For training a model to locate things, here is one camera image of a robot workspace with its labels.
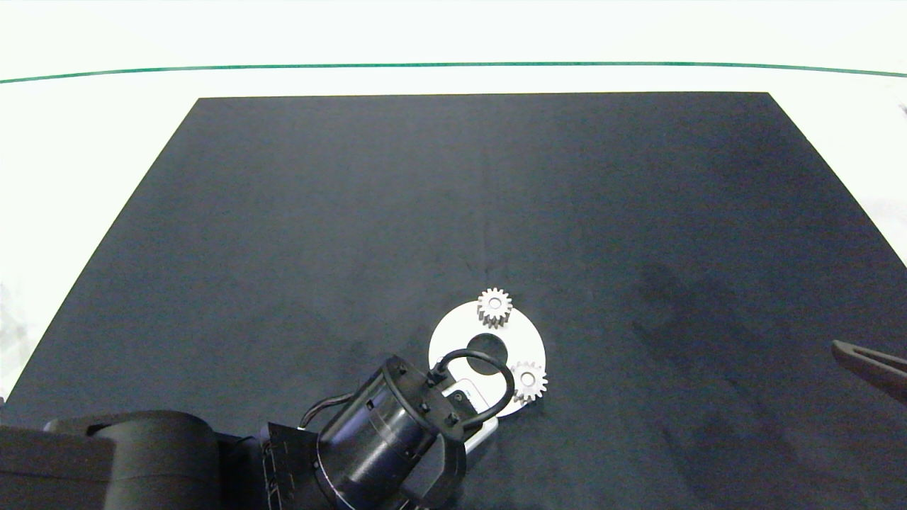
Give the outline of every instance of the white gear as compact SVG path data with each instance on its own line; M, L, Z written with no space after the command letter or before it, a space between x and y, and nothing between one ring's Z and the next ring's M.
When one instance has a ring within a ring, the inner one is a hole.
M489 328L499 328L510 318L513 310L510 294L495 287L479 296L479 320Z
M545 378L545 370L535 362L521 361L511 367L513 372L513 382L516 384L516 391L513 392L513 401L520 402L523 405L529 404L536 398L541 398L542 391L548 384Z

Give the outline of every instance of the gear hole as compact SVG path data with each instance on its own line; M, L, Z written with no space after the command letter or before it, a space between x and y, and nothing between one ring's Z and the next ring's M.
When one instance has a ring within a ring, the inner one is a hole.
M504 365L507 364L507 347L504 346L503 340L492 333L482 333L473 337L466 348L484 352L492 358L498 358ZM484 375L491 376L498 373L497 368L480 361L479 359L467 358L469 368Z

